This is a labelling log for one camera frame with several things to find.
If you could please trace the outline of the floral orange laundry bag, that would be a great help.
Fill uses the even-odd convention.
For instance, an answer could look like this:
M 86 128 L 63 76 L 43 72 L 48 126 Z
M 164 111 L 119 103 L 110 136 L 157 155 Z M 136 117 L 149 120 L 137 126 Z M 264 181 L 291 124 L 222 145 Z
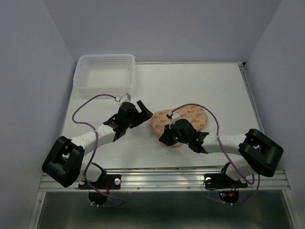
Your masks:
M 182 106 L 178 109 L 169 109 L 159 111 L 153 114 L 151 119 L 151 128 L 158 134 L 159 138 L 164 133 L 164 127 L 169 124 L 170 120 L 166 115 L 170 112 L 176 112 L 181 116 L 181 119 L 188 120 L 196 131 L 201 131 L 201 129 L 206 125 L 208 117 L 203 110 L 203 108 L 197 105 L 187 105 Z M 182 143 L 177 143 L 173 146 L 181 146 Z

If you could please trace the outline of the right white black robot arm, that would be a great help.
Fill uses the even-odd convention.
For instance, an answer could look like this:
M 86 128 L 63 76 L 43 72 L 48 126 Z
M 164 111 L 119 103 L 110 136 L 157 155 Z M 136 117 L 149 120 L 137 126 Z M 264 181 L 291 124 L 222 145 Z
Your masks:
M 213 179 L 224 186 L 255 174 L 273 177 L 284 152 L 281 146 L 257 129 L 241 135 L 219 136 L 196 131 L 186 119 L 166 125 L 159 142 L 166 146 L 185 144 L 199 154 L 222 152 L 226 157 L 241 155 L 242 158 L 236 162 L 229 158 L 220 174 Z

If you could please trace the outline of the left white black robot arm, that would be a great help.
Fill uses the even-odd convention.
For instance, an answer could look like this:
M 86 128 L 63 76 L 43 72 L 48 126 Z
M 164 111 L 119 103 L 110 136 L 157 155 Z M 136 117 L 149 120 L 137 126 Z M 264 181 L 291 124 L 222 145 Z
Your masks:
M 116 114 L 92 131 L 73 138 L 57 138 L 42 164 L 42 171 L 63 187 L 80 180 L 85 155 L 118 140 L 126 134 L 127 129 L 135 128 L 152 117 L 153 113 L 142 101 L 137 101 L 137 105 L 140 111 L 134 104 L 123 102 Z

